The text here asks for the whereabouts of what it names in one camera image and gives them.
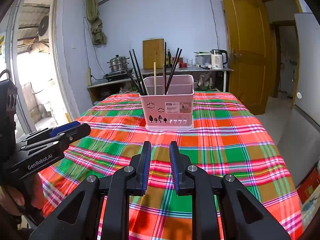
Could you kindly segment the left human hand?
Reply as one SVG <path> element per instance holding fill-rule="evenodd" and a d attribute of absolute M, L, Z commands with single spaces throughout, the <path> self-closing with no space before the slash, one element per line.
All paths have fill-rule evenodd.
<path fill-rule="evenodd" d="M 38 174 L 33 175 L 32 189 L 31 204 L 37 209 L 42 209 L 46 199 L 43 193 L 42 180 Z M 14 216 L 21 216 L 22 213 L 18 210 L 17 206 L 24 204 L 24 197 L 20 191 L 11 186 L 1 186 L 1 206 L 5 211 Z"/>

